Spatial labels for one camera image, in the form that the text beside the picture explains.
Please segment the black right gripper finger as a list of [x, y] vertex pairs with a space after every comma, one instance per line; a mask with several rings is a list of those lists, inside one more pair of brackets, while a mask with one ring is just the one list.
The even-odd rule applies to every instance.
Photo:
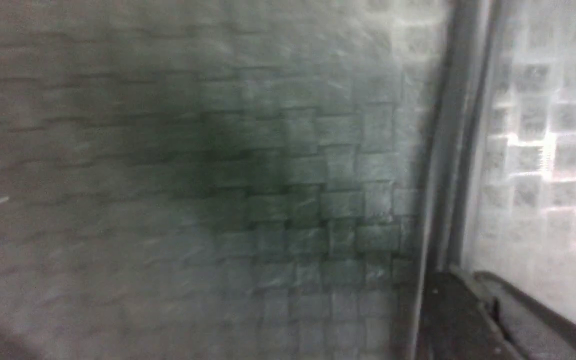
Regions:
[[576, 324], [491, 272], [429, 272], [415, 319], [418, 360], [576, 360]]

